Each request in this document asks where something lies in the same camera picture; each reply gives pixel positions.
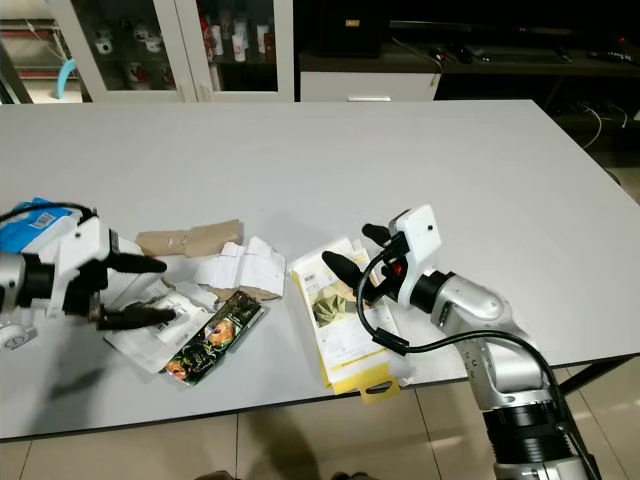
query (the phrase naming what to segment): blue package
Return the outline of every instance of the blue package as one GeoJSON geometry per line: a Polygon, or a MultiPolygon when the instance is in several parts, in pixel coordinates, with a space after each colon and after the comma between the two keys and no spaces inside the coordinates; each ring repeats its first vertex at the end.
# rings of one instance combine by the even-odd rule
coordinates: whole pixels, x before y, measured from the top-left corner
{"type": "MultiPolygon", "coordinates": [[[[15,208],[32,204],[51,203],[49,200],[34,197],[31,202],[16,205],[15,208]]],[[[19,253],[33,239],[53,225],[59,218],[71,215],[66,208],[52,207],[23,213],[0,224],[0,251],[19,253]]]]}

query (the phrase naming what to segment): drawer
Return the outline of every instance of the drawer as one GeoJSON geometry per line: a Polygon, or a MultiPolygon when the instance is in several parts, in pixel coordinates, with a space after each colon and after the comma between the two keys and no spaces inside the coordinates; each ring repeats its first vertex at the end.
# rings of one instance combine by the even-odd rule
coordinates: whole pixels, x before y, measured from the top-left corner
{"type": "Polygon", "coordinates": [[[300,100],[430,102],[439,79],[433,73],[301,72],[300,100]]]}

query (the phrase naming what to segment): floor tile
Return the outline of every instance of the floor tile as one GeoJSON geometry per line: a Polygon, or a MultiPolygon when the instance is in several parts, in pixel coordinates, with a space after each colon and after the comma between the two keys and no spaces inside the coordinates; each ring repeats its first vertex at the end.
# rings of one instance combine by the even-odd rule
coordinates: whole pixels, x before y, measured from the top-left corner
{"type": "MultiPolygon", "coordinates": [[[[569,372],[566,369],[556,370],[556,378],[558,382],[563,382],[569,378],[569,372]]],[[[598,421],[594,418],[592,411],[589,409],[587,403],[585,403],[580,392],[574,392],[567,397],[569,408],[573,413],[573,418],[578,424],[580,434],[584,443],[589,449],[589,453],[596,457],[598,468],[602,474],[602,478],[611,480],[628,480],[625,470],[618,461],[616,453],[612,448],[609,440],[605,436],[604,432],[600,428],[598,421]]]]}
{"type": "Polygon", "coordinates": [[[580,392],[630,479],[640,478],[640,358],[596,379],[580,392]]]}
{"type": "Polygon", "coordinates": [[[620,186],[636,201],[640,202],[640,168],[612,167],[609,172],[620,180],[620,186]]]}
{"type": "MultiPolygon", "coordinates": [[[[559,381],[568,376],[565,369],[556,371],[559,381]]],[[[493,450],[469,383],[424,387],[417,393],[442,479],[493,480],[493,450]]],[[[582,398],[571,395],[569,406],[603,478],[627,480],[582,398]]]]}
{"type": "Polygon", "coordinates": [[[12,442],[0,445],[0,479],[19,480],[31,442],[12,442]]]}
{"type": "Polygon", "coordinates": [[[236,415],[34,440],[22,480],[192,480],[235,474],[236,415]]]}
{"type": "Polygon", "coordinates": [[[468,382],[416,390],[443,480],[494,480],[493,450],[468,382]]]}
{"type": "Polygon", "coordinates": [[[373,405],[353,397],[239,415],[239,478],[326,480],[337,471],[440,478],[413,390],[373,405]]]}

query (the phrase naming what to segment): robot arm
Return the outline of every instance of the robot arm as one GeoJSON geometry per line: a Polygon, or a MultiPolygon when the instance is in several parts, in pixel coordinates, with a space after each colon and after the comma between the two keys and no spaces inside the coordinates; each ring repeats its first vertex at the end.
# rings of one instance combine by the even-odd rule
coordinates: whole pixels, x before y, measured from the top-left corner
{"type": "MultiPolygon", "coordinates": [[[[0,217],[6,220],[22,211],[47,208],[36,204],[27,210],[0,217]]],[[[57,239],[54,263],[42,263],[37,254],[0,253],[0,313],[14,308],[46,304],[47,317],[81,315],[98,329],[129,329],[163,323],[175,318],[172,310],[132,305],[121,312],[107,312],[100,304],[100,290],[107,288],[107,271],[162,273],[166,264],[144,255],[121,253],[118,236],[94,213],[57,239]]]]}
{"type": "Polygon", "coordinates": [[[441,244],[431,207],[402,213],[389,229],[365,225],[363,234],[383,247],[364,273],[332,252],[323,253],[325,263],[354,289],[358,315],[375,342],[401,355],[456,346],[493,444],[496,478],[600,478],[551,368],[513,321],[509,303],[467,279],[435,270],[430,263],[441,244]],[[385,279],[374,286],[369,275],[378,262],[385,264],[385,279]],[[447,339],[413,347],[403,338],[374,330],[362,301],[373,303],[384,295],[405,308],[430,314],[447,339]],[[579,457],[572,455],[567,438],[579,457]]]}

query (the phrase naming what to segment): cardboard piece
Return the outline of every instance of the cardboard piece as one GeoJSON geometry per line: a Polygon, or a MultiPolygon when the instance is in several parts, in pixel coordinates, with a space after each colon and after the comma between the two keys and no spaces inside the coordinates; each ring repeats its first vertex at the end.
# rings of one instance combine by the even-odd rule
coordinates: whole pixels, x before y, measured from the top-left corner
{"type": "Polygon", "coordinates": [[[141,232],[136,237],[146,255],[185,255],[205,257],[220,253],[226,242],[242,243],[242,223],[231,220],[190,230],[141,232]]]}

